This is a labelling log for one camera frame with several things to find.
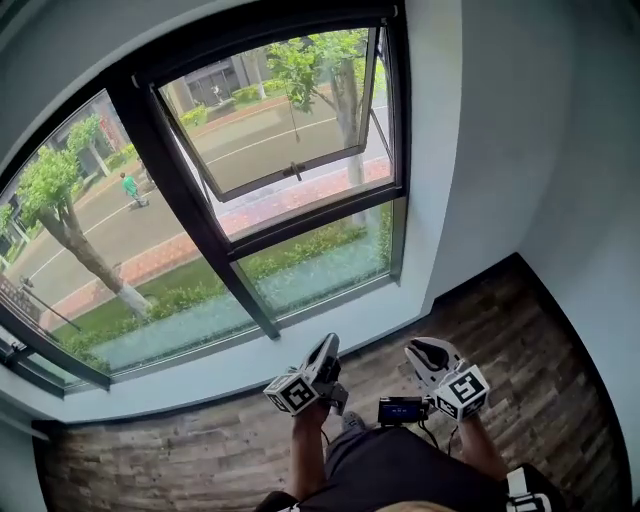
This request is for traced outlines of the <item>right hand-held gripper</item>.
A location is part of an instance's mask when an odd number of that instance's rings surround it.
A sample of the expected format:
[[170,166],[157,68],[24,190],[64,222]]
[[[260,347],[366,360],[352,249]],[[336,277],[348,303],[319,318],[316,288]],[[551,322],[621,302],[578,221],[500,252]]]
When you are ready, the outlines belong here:
[[[461,356],[450,342],[417,337],[404,351],[418,384],[427,393],[427,400],[446,416],[461,422],[477,414],[486,404],[490,390],[488,382],[477,365],[460,364],[452,370]],[[443,375],[433,388],[436,376]]]

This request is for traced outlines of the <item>person's left forearm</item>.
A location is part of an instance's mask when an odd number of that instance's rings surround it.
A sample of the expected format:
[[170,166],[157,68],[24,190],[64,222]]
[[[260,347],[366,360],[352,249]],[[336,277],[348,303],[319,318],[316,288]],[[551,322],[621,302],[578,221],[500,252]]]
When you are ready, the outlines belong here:
[[316,402],[293,418],[287,492],[298,501],[307,499],[326,482],[322,428],[328,414],[329,407]]

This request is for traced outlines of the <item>black window frame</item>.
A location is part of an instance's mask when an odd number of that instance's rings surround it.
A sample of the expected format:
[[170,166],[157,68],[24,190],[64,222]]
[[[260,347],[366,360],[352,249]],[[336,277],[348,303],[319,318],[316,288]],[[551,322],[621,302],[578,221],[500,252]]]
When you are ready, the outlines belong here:
[[[0,367],[57,397],[110,389],[256,338],[399,280],[409,191],[410,70],[404,1],[382,20],[382,71],[362,168],[337,161],[221,203],[179,150],[152,90],[118,58],[35,131],[0,176],[0,272],[82,328],[47,331],[0,297]],[[197,130],[264,80],[244,51],[177,78],[175,111]],[[46,145],[75,155],[80,226],[108,266],[151,303],[147,318],[90,273],[17,189]],[[149,204],[128,196],[134,178]]]

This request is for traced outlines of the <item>person's dark clothing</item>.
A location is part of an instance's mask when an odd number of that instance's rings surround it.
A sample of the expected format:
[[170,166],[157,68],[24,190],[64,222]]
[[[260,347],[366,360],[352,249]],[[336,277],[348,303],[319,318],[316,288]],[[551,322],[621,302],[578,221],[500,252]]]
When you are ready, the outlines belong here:
[[529,464],[519,500],[507,479],[495,480],[435,448],[410,430],[379,428],[340,441],[325,465],[326,483],[298,499],[274,491],[253,512],[378,512],[427,502],[454,512],[567,512],[559,490]]

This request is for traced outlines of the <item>small black display device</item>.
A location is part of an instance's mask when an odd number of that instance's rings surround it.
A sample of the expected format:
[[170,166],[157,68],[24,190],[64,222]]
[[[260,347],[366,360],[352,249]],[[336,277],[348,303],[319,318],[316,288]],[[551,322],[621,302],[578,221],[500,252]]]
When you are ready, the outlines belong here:
[[423,397],[381,397],[377,422],[381,426],[419,423],[428,417],[430,402]]

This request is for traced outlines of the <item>person's right forearm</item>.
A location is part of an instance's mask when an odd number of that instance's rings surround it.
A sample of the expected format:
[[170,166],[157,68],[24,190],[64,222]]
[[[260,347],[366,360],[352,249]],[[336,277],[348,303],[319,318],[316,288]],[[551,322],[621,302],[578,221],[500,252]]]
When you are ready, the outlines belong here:
[[479,415],[473,415],[458,425],[463,460],[477,471],[497,481],[509,472],[504,459],[484,428]]

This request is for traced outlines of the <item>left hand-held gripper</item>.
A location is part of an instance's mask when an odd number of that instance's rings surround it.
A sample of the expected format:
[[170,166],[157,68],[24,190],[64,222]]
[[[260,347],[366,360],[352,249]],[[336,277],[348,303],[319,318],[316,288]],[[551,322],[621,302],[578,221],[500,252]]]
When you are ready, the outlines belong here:
[[338,381],[341,363],[338,358],[340,339],[327,334],[305,356],[300,371],[276,377],[263,394],[281,412],[297,416],[310,405],[324,402],[341,416],[349,398]]

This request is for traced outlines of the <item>red outdoor sign board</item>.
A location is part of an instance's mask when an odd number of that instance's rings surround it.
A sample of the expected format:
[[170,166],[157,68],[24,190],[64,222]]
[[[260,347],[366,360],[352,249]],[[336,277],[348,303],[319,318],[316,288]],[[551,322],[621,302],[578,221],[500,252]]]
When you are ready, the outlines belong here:
[[47,331],[54,331],[63,326],[70,327],[73,332],[82,331],[76,323],[39,299],[32,292],[31,286],[25,284],[16,286],[1,272],[0,297],[20,314]]

